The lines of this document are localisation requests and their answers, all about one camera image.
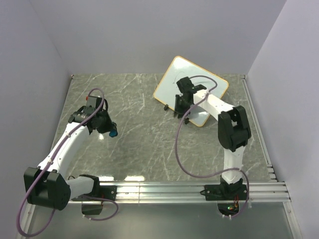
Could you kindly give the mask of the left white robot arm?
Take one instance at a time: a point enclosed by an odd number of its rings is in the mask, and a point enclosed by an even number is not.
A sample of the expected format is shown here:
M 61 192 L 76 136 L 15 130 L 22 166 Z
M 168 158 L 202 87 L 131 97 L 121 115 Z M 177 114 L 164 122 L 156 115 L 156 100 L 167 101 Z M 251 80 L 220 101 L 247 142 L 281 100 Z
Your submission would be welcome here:
M 101 194 L 97 176 L 82 174 L 73 180 L 66 180 L 67 168 L 85 139 L 96 130 L 117 136 L 117 125 L 106 109 L 93 112 L 93 108 L 81 107 L 69 119 L 64 135 L 49 155 L 36 167 L 29 167 L 24 173 L 26 190 L 24 202 L 55 210 L 63 210 L 70 199 L 84 195 L 96 200 Z

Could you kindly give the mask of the yellow framed whiteboard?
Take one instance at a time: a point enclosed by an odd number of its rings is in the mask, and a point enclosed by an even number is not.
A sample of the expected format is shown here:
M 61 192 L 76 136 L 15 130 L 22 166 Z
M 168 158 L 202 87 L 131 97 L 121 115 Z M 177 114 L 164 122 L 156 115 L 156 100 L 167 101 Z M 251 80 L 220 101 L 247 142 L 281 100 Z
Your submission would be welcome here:
M 163 105 L 168 104 L 169 109 L 173 111 L 175 106 L 175 96 L 181 94 L 176 83 L 184 77 L 189 77 L 195 86 L 202 84 L 207 89 L 216 86 L 216 88 L 211 91 L 211 94 L 221 100 L 229 87 L 229 83 L 221 77 L 181 56 L 176 56 L 155 89 L 154 98 Z M 206 123 L 209 117 L 213 116 L 211 116 L 203 108 L 196 107 L 187 115 L 187 117 L 189 118 L 190 123 L 201 127 Z

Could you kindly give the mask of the blue whiteboard eraser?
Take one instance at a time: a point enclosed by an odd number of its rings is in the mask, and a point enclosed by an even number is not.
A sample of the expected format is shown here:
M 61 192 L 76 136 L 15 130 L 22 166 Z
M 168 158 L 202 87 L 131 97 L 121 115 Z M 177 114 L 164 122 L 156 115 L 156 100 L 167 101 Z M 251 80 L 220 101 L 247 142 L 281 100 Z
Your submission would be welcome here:
M 118 131 L 116 129 L 113 129 L 109 132 L 109 137 L 116 137 L 118 135 Z

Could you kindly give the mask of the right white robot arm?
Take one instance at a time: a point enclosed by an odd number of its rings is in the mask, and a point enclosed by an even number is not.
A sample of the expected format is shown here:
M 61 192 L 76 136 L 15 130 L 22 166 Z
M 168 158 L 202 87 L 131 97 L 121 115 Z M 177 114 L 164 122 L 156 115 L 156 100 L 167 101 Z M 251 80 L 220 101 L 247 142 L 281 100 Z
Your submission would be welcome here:
M 241 172 L 243 154 L 248 140 L 251 137 L 251 129 L 247 118 L 246 110 L 243 106 L 233 106 L 215 95 L 211 94 L 216 86 L 207 89 L 203 85 L 193 85 L 193 83 L 178 83 L 178 89 L 182 93 L 181 101 L 189 106 L 182 116 L 179 126 L 177 128 L 174 152 L 177 163 L 183 172 L 194 178 L 209 178 L 217 175 L 213 173 L 210 175 L 194 175 L 188 172 L 182 165 L 177 151 L 178 136 L 182 124 L 186 116 L 196 107 L 203 108 L 211 116 L 213 116 L 218 123 L 218 140 L 224 148 L 224 168 L 219 173 L 222 181 L 225 184 L 220 186 L 220 194 L 225 199 L 233 198 L 237 192 L 235 185 L 242 179 Z

